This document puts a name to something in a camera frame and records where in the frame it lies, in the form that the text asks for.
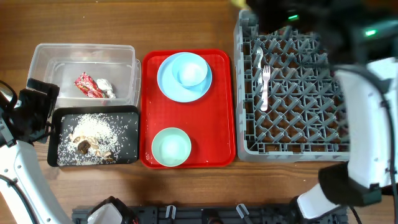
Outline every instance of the white fork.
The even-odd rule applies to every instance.
[[[261,111],[266,111],[268,109],[268,81],[271,77],[271,67],[265,65],[262,69],[262,105],[260,107]]]

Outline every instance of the red tray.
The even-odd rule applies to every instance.
[[[177,103],[168,99],[157,85],[160,64],[170,55],[191,52],[209,64],[213,80],[200,99]],[[140,159],[153,169],[166,169],[152,155],[155,135],[169,127],[180,128],[191,139],[189,158],[177,168],[220,167],[235,158],[235,128],[229,58],[221,50],[167,50],[147,54],[142,63]]]

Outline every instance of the green bowl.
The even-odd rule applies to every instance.
[[[179,128],[163,129],[152,141],[152,154],[163,166],[179,166],[188,159],[190,153],[191,140]]]

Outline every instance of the wood grain surface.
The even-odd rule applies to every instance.
[[[25,87],[40,43],[132,45],[139,60],[153,50],[217,48],[233,59],[237,10],[227,0],[0,2],[0,79],[17,91]],[[47,164],[46,144],[35,148],[45,178],[69,215],[73,208],[96,205],[110,195],[127,205],[288,202],[316,184],[319,168],[333,164],[236,159],[216,169],[150,170],[140,162],[59,169]],[[1,197],[0,211],[0,224],[15,223]],[[363,223],[392,223],[392,200],[384,197],[382,203],[358,212]]]

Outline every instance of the crumpled plastic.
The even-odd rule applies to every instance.
[[[87,75],[86,72],[83,72],[83,74],[76,79],[75,85],[88,97],[107,98],[105,93],[98,88],[98,85],[94,82],[93,78]]]
[[[108,96],[108,98],[113,99],[116,98],[116,95],[113,93],[112,84],[104,78],[97,79],[98,88]]]

